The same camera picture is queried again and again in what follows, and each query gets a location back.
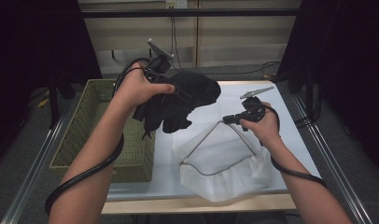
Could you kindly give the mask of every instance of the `white table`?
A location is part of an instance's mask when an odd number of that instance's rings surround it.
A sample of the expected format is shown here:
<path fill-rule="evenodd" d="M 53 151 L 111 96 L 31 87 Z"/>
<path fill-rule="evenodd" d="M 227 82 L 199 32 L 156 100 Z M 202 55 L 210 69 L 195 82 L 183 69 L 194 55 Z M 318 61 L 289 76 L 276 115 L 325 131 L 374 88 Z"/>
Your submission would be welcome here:
<path fill-rule="evenodd" d="M 221 95 L 218 101 L 213 105 L 196 108 L 189 115 L 188 119 L 193 122 L 194 127 L 213 123 L 215 120 L 205 116 L 211 114 L 211 111 L 217 119 L 244 111 L 240 95 L 246 91 L 274 86 L 269 81 L 233 81 L 219 82 L 219 84 Z M 258 97 L 262 101 L 269 102 L 277 111 L 280 118 L 280 135 L 288 148 L 311 174 L 320 176 L 276 86 Z M 189 130 L 167 134 L 159 129 L 152 181 L 112 184 L 102 213 L 151 214 L 295 209 L 287 187 L 275 169 L 271 174 L 272 181 L 269 188 L 225 202 L 211 203 L 183 188 L 179 183 L 178 163 L 172 153 L 172 146 L 176 145 L 176 139 L 179 139 L 175 134 L 185 134 L 188 138 L 191 135 Z"/>

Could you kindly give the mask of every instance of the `wall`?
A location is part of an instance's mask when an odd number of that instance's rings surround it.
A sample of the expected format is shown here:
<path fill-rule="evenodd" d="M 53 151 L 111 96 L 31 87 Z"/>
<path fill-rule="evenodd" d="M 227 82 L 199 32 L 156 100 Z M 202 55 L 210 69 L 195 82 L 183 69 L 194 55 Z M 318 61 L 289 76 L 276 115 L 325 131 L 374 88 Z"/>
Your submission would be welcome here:
<path fill-rule="evenodd" d="M 164 1 L 79 0 L 79 3 L 82 9 L 165 8 Z M 301 0 L 189 0 L 188 6 L 298 8 L 300 3 Z M 184 67 L 192 67 L 279 61 L 283 57 L 294 21 L 295 17 L 175 18 L 180 62 Z M 86 19 L 86 24 L 98 57 L 103 58 L 100 62 L 105 66 L 115 64 L 107 59 L 112 49 L 116 56 L 124 60 L 128 52 L 129 55 L 147 55 L 147 40 L 151 37 L 166 49 L 175 43 L 172 40 L 171 18 Z M 105 70 L 105 73 L 111 72 L 114 69 Z"/>

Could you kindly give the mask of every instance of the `black cable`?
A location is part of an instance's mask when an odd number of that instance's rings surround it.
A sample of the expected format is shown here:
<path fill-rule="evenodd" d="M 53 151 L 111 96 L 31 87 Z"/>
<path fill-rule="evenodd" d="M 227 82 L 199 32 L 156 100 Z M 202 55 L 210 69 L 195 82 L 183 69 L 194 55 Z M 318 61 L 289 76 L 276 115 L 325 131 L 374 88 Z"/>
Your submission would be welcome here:
<path fill-rule="evenodd" d="M 314 181 L 318 184 L 321 184 L 324 188 L 327 188 L 327 185 L 326 183 L 324 182 L 324 180 L 322 180 L 321 178 L 317 177 L 317 176 L 314 176 L 314 175 L 308 175 L 308 174 L 305 174 L 305 173 L 301 173 L 301 172 L 297 172 L 297 171 L 292 171 L 292 170 L 289 170 L 281 165 L 279 165 L 273 157 L 271 157 L 271 162 L 272 162 L 272 165 L 274 166 L 274 168 L 276 168 L 276 170 L 286 174 L 286 175 L 293 175 L 293 176 L 297 176 L 297 177 L 300 177 L 300 178 L 303 178 L 303 179 L 307 179 L 307 180 L 311 180 L 311 181 Z"/>
<path fill-rule="evenodd" d="M 248 71 L 248 72 L 235 72 L 235 73 L 204 73 L 204 72 L 202 72 L 202 74 L 204 74 L 204 75 L 245 75 L 245 74 L 260 72 L 260 71 L 262 71 L 262 69 L 265 69 L 267 67 L 271 67 L 272 65 L 273 64 L 270 64 L 270 65 L 264 66 L 260 69 L 256 69 L 256 70 Z"/>
<path fill-rule="evenodd" d="M 263 63 L 262 64 L 262 78 L 265 78 L 265 65 L 268 64 L 268 63 L 271 63 L 272 65 L 275 65 L 277 63 L 281 63 L 279 61 L 271 61 L 271 62 L 266 62 L 266 63 Z"/>
<path fill-rule="evenodd" d="M 134 59 L 133 61 L 131 61 L 130 63 L 128 63 L 122 70 L 122 72 L 119 74 L 119 76 L 117 77 L 117 81 L 115 83 L 115 86 L 114 86 L 114 90 L 113 90 L 113 93 L 112 93 L 112 96 L 114 96 L 115 92 L 118 90 L 118 87 L 120 86 L 120 83 L 122 83 L 123 79 L 125 78 L 126 74 L 128 74 L 128 69 L 132 67 L 132 65 L 134 65 L 135 63 L 138 63 L 138 62 L 147 62 L 149 63 L 150 62 L 150 59 L 148 58 L 138 58 L 138 59 Z"/>
<path fill-rule="evenodd" d="M 119 77 L 117 78 L 117 81 L 115 83 L 115 87 L 114 87 L 114 90 L 112 92 L 112 97 L 114 97 L 115 95 L 115 92 L 116 90 L 118 89 L 119 85 L 122 83 L 122 80 L 125 78 L 125 76 L 132 72 L 133 70 L 136 70 L 136 69 L 143 69 L 141 67 L 135 67 L 135 68 L 131 68 L 132 65 L 134 63 L 137 63 L 137 62 L 140 62 L 140 61 L 145 61 L 145 62 L 149 62 L 149 59 L 146 59 L 146 58 L 139 58 L 139 59 L 136 59 L 136 60 L 133 60 L 131 61 L 122 71 L 122 73 L 119 75 Z M 111 154 L 110 157 L 108 157 L 106 160 L 104 161 L 101 161 L 99 164 L 97 164 L 96 166 L 92 167 L 91 169 L 79 174 L 79 175 L 76 175 L 74 176 L 73 178 L 67 180 L 66 182 L 62 183 L 56 190 L 54 190 L 50 195 L 49 197 L 47 198 L 46 202 L 45 202 L 45 211 L 47 213 L 47 215 L 49 216 L 49 213 L 50 213 L 50 209 L 51 207 L 53 206 L 53 204 L 55 203 L 55 201 L 65 192 L 67 191 L 68 189 L 72 188 L 75 184 L 79 183 L 80 181 L 102 171 L 103 169 L 105 169 L 108 165 L 110 165 L 114 160 L 117 159 L 117 157 L 119 156 L 119 154 L 122 152 L 123 150 L 123 143 L 124 143 L 124 137 L 123 137 L 123 134 L 119 140 L 119 143 L 117 145 L 117 148 L 114 150 L 114 152 Z"/>
<path fill-rule="evenodd" d="M 278 83 L 284 80 L 287 80 L 290 76 L 295 74 L 295 72 L 299 71 L 301 69 L 300 66 L 295 66 L 294 68 L 291 68 L 290 70 L 283 72 L 283 73 L 278 73 L 276 74 L 276 77 L 272 79 L 271 81 L 273 83 Z"/>
<path fill-rule="evenodd" d="M 276 115 L 277 128 L 278 128 L 278 130 L 280 130 L 280 119 L 279 119 L 279 116 L 278 116 L 277 112 L 273 108 L 271 108 L 271 107 L 269 107 L 267 105 L 263 105 L 263 106 L 265 108 L 271 110 Z M 321 178 L 319 178 L 317 176 L 314 176 L 314 175 L 308 175 L 308 174 L 305 174 L 305 173 L 289 170 L 289 169 L 281 166 L 279 163 L 277 163 L 272 156 L 271 156 L 271 163 L 274 166 L 274 168 L 276 168 L 276 170 L 278 170 L 278 171 L 280 171 L 280 172 L 282 172 L 282 173 L 284 173 L 286 175 L 293 175 L 293 176 L 296 176 L 296 177 L 299 177 L 299 178 L 303 178 L 303 179 L 307 179 L 307 180 L 310 180 L 310 181 L 314 181 L 316 183 L 321 184 L 325 188 L 327 188 L 326 183 Z"/>
<path fill-rule="evenodd" d="M 108 165 L 110 165 L 118 156 L 119 154 L 121 153 L 122 149 L 123 149 L 123 135 L 121 136 L 120 140 L 119 140 L 119 143 L 117 145 L 117 148 L 115 149 L 115 151 L 113 152 L 113 154 L 107 158 L 105 161 L 102 161 L 100 162 L 99 164 L 97 164 L 96 166 L 92 167 L 91 169 L 79 174 L 79 175 L 76 175 L 74 176 L 73 178 L 67 180 L 66 182 L 62 183 L 56 190 L 54 190 L 50 195 L 49 197 L 47 198 L 46 202 L 45 202 L 45 211 L 47 213 L 47 215 L 49 216 L 49 213 L 50 213 L 50 209 L 51 207 L 53 206 L 53 204 L 55 203 L 55 201 L 65 192 L 67 191 L 68 189 L 70 189 L 71 187 L 73 187 L 75 184 L 79 183 L 80 181 L 90 177 L 91 175 L 94 175 L 98 172 L 100 172 L 101 170 L 105 169 Z"/>
<path fill-rule="evenodd" d="M 299 124 L 299 123 L 304 122 L 304 121 L 306 122 L 305 124 L 303 124 L 301 126 L 297 126 L 297 128 L 300 129 L 300 128 L 306 127 L 308 125 L 312 125 L 320 118 L 320 114 L 321 114 L 321 92 L 320 91 L 318 92 L 315 109 L 313 111 L 314 111 L 314 114 L 307 115 L 304 118 L 297 119 L 294 121 L 295 124 Z"/>
<path fill-rule="evenodd" d="M 170 53 L 172 54 L 172 50 L 173 50 L 173 42 L 175 41 L 175 55 L 177 57 L 177 62 L 178 62 L 178 66 L 180 67 L 181 71 L 184 71 L 183 67 L 181 66 L 181 62 L 180 62 L 180 57 L 178 56 L 178 50 L 177 50 L 177 40 L 176 40 L 176 34 L 175 34 L 175 18 L 174 17 L 171 17 L 170 18 L 171 20 L 171 23 L 172 23 L 172 44 L 171 44 L 171 48 L 170 48 Z"/>

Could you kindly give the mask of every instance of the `wicker basket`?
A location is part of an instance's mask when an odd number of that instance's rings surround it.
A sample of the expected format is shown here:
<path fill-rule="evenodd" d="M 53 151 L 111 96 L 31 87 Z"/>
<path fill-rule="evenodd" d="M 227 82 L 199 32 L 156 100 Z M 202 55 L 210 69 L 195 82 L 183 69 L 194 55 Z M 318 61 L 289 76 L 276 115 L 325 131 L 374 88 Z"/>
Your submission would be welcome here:
<path fill-rule="evenodd" d="M 49 168 L 64 175 L 82 149 L 111 100 L 114 79 L 89 80 L 77 109 L 53 156 Z M 155 133 L 145 137 L 144 123 L 135 119 L 126 121 L 122 153 L 114 163 L 112 182 L 148 182 L 152 178 Z"/>

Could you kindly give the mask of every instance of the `metal rod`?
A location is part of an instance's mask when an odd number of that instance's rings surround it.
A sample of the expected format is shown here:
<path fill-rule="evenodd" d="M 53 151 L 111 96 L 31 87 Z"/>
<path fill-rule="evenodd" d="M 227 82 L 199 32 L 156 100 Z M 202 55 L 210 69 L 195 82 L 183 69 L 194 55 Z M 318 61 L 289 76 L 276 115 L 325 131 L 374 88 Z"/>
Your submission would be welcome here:
<path fill-rule="evenodd" d="M 21 213 L 25 205 L 27 204 L 28 199 L 31 196 L 31 193 L 35 187 L 35 182 L 39 177 L 41 168 L 44 162 L 46 161 L 49 152 L 51 151 L 52 145 L 54 144 L 54 141 L 56 140 L 58 134 L 60 133 L 63 124 L 67 120 L 69 120 L 68 115 L 67 115 L 67 108 L 69 106 L 70 105 L 67 105 L 63 109 L 63 114 L 60 117 L 60 119 L 57 121 L 56 125 L 54 125 L 52 129 L 49 129 L 47 137 L 45 138 L 45 141 L 43 145 L 41 146 L 35 158 L 35 161 L 30 167 L 30 170 L 27 173 L 27 176 L 25 177 L 25 179 L 23 180 L 21 184 L 21 188 L 15 195 L 14 200 L 12 201 L 8 210 L 6 211 L 3 217 L 3 220 L 1 221 L 0 224 L 16 224 L 19 222 Z"/>
<path fill-rule="evenodd" d="M 306 118 L 306 106 L 300 97 L 294 97 L 295 104 L 297 105 L 303 118 Z M 352 210 L 353 215 L 360 224 L 372 224 L 371 218 L 365 208 L 363 201 L 359 198 L 358 194 L 353 189 L 350 182 L 347 180 L 344 171 L 341 169 L 339 162 L 335 159 L 329 145 L 327 144 L 321 131 L 315 124 L 308 125 L 309 132 L 314 137 L 320 153 L 322 154 L 326 164 L 328 165 L 336 184 L 338 185 L 341 193 L 346 199 L 347 204 Z"/>
<path fill-rule="evenodd" d="M 298 16 L 297 8 L 82 10 L 84 18 Z"/>

